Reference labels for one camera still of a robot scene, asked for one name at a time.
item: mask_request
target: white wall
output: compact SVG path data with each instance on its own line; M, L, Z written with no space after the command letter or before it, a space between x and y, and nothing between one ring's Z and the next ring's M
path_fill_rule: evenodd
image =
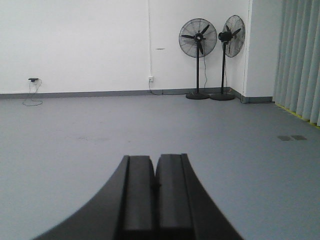
M0 1L0 93L140 90L148 77L145 0Z
M283 0L253 0L243 95L273 95L278 66Z
M147 2L0 1L0 94L28 93L30 77L42 79L40 93L148 89ZM196 60L178 42L187 21L205 18L219 33L233 14L248 20L248 0L150 0L149 5L154 89L196 85ZM228 59L229 86L243 85L243 54ZM219 87L219 41L206 63L206 86ZM203 58L200 67L203 87Z
M155 89L179 89L196 87L196 59L183 53L178 36L182 26L191 19L204 18L222 31L226 20L236 14L248 21L248 0L151 0L151 55ZM227 83L229 86L244 79L244 50L227 59ZM220 87L222 75L222 46L217 40L214 50L205 57L206 87ZM204 86L204 59L200 59L200 87Z

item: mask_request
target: electrical cable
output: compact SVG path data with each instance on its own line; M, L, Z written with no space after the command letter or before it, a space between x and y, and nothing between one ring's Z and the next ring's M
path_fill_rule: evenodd
M174 96L174 95L186 95L186 94L188 94L188 92L187 93L164 94L164 90L163 89L161 90L161 94L154 93L150 88L150 81L149 81L149 91L150 91L150 93L152 93L153 95L156 95L156 96Z
M208 82L207 78L207 65L206 65L206 56L203 56L203 62L204 62L204 77L205 77L205 82L204 82L204 92L206 92L206 84Z
M32 93L32 94L31 94L31 81L30 81L30 83L29 83L29 94L28 94L28 97L23 101L23 103L22 103L23 105L25 105L25 106L27 106L27 107L34 107L34 106L39 106L39 105L41 105L41 104L44 103L44 102L41 101L41 100L33 100L33 99L32 99L32 98L34 97L34 95L35 95L36 93L38 93L38 90L39 90L39 88L40 88L40 86L41 86L41 84L42 84L42 80L41 80L41 79L38 79L38 81L40 81L40 84L39 84L39 86L38 86L38 84L36 83L35 92ZM30 97L31 102L38 103L38 104L26 104L26 101L29 99L29 97Z

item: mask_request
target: fan base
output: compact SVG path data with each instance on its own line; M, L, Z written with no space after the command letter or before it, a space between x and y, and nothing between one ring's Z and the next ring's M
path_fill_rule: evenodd
M201 92L190 92L187 95L185 95L187 99L194 99L194 100L202 100L202 99L208 99L210 98L209 94L201 93Z
M235 99L235 97L236 96L233 94L230 94L230 93L221 94L220 92L214 93L210 96L212 100L218 100L218 101L229 101L229 100Z

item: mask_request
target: black plastic part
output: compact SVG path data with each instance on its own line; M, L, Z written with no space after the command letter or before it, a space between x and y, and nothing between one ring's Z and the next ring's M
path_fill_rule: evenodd
M187 95L185 95L187 99L193 99L193 100L203 100L208 99L210 97L209 94L202 93L202 92L190 92Z
M34 240L243 240L186 154L124 156L98 193Z
M34 83L35 81L39 80L39 78L36 77L30 77L29 80Z
M189 207L196 240L243 240L212 201L193 168L188 156L181 155Z
M156 167L159 183L159 239L194 240L181 155L163 154Z
M229 100L232 100L232 99L235 99L236 96L231 94L231 93L213 93L210 95L210 98L212 100L218 100L218 101L229 101Z
M123 220L129 156L99 192L76 213L35 240L117 240Z
M155 172L149 156L130 156L124 207L123 239L153 240Z

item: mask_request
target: yellow tape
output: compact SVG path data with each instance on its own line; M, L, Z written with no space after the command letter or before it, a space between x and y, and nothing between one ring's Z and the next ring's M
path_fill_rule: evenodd
M312 125L312 126L314 126L314 127L316 127L317 129L320 130L320 126L317 126L316 123L310 122L310 120L303 118L302 116L300 116L300 115L297 114L296 112L290 111L290 109L288 109L288 108L286 108L286 107L284 107L284 106L282 106L282 105L280 105L280 104L278 104L278 103L275 103L275 105L277 105L279 108L282 108L282 109L286 110L287 112L291 113L292 115L294 115L294 116L302 119L303 121L306 121L306 122L309 123L310 125Z

